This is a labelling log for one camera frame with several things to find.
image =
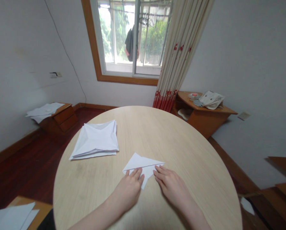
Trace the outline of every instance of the curtain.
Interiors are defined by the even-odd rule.
[[[171,111],[212,4],[213,0],[174,0],[154,108]]]

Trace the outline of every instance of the tree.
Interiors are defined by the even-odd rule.
[[[157,25],[149,27],[146,37],[146,27],[142,27],[142,38],[140,52],[144,53],[144,45],[146,40],[146,54],[145,62],[157,65],[162,52],[163,41],[165,37],[167,27],[167,21],[157,21]]]
[[[112,31],[111,31],[111,25],[108,25],[104,17],[105,15],[102,13],[101,10],[99,10],[99,19],[101,23],[101,31],[102,31],[102,44],[104,47],[104,53],[105,53],[105,60],[113,60],[113,43],[112,43]]]
[[[122,6],[115,6],[117,10],[123,10]],[[128,31],[126,31],[127,22],[124,19],[125,13],[122,11],[114,11],[114,26],[115,26],[115,43],[117,55],[124,61],[128,61],[125,52],[125,40]]]

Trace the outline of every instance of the person's left hand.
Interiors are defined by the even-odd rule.
[[[142,168],[133,170],[130,175],[129,170],[127,170],[126,175],[108,197],[110,205],[121,214],[131,209],[138,201],[144,180],[144,174],[140,177],[141,173]]]

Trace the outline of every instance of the canvas bag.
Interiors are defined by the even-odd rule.
[[[199,101],[208,109],[215,110],[224,100],[224,96],[212,91],[205,92]]]

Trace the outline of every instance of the stack of folded paper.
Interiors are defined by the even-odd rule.
[[[104,124],[84,124],[70,160],[116,155],[118,150],[115,120]]]

